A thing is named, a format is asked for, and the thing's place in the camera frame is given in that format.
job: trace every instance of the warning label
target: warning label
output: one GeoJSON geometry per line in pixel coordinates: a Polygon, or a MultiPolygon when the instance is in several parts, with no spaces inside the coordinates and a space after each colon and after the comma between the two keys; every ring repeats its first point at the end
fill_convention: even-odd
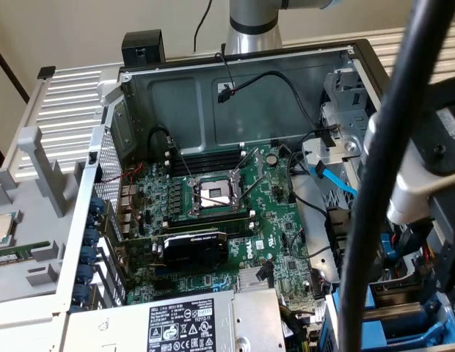
{"type": "Polygon", "coordinates": [[[148,352],[216,352],[214,300],[149,310],[148,352]]]}

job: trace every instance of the screw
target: screw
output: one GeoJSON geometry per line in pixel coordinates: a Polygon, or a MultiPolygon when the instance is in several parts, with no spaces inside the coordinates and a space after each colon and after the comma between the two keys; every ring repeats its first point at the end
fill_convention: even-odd
{"type": "Polygon", "coordinates": [[[356,145],[352,142],[345,143],[345,149],[347,152],[353,152],[356,149],[356,145]]]}
{"type": "Polygon", "coordinates": [[[436,144],[433,147],[434,156],[437,158],[442,158],[445,155],[446,147],[442,144],[436,144]]]}

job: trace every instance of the green circuit board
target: green circuit board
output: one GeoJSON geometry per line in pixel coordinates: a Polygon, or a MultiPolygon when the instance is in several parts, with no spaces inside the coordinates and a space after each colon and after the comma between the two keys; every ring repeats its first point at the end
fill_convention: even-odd
{"type": "MultiPolygon", "coordinates": [[[[248,153],[255,147],[258,147],[257,155],[260,155],[263,163],[263,178],[245,202],[255,211],[255,228],[249,228],[252,220],[247,217],[235,221],[214,221],[184,229],[237,234],[228,241],[228,262],[215,271],[168,271],[148,256],[154,241],[161,243],[163,238],[171,235],[170,231],[163,234],[164,216],[178,221],[193,218],[188,214],[192,208],[192,187],[188,184],[189,177],[166,177],[163,172],[159,172],[158,166],[147,165],[144,168],[141,178],[134,182],[144,193],[138,211],[144,214],[149,210],[151,222],[145,223],[144,231],[141,232],[134,221],[128,239],[121,243],[128,255],[134,285],[128,292],[127,304],[170,298],[179,293],[236,290],[241,269],[260,269],[265,260],[273,258],[274,287],[278,296],[283,297],[292,309],[314,307],[312,294],[305,291],[305,282],[310,281],[309,262],[298,258],[306,256],[307,249],[300,238],[294,241],[292,253],[282,243],[283,233],[289,242],[302,228],[296,202],[288,199],[285,170],[287,160],[280,158],[278,147],[270,147],[269,144],[253,145],[244,150],[248,153]],[[276,166],[267,166],[268,155],[277,157],[276,166]]],[[[241,169],[241,179],[244,190],[258,179],[256,158],[246,160],[241,169]]]]}

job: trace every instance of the robotic arm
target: robotic arm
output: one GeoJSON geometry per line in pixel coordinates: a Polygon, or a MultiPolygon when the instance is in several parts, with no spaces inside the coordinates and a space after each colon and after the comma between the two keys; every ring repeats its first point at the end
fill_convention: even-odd
{"type": "Polygon", "coordinates": [[[282,48],[279,10],[325,9],[338,0],[230,0],[226,54],[282,48]]]}

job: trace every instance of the beige wall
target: beige wall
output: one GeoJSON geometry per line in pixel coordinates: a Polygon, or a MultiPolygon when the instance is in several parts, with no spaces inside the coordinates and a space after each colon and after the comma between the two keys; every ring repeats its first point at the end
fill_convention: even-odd
{"type": "MultiPolygon", "coordinates": [[[[207,3],[208,0],[0,0],[0,50],[31,92],[42,66],[66,68],[121,61],[120,44],[126,32],[161,28],[167,55],[190,54],[194,30],[207,3]]],[[[284,11],[280,13],[280,29],[284,40],[292,40],[399,27],[405,24],[411,3],[343,0],[329,10],[284,11]]],[[[228,0],[213,1],[198,37],[199,51],[218,48],[225,41],[228,7],[228,0]]],[[[9,88],[3,87],[0,79],[0,125],[14,129],[23,104],[9,88]]],[[[12,134],[4,133],[0,138],[8,139],[12,134]]]]}

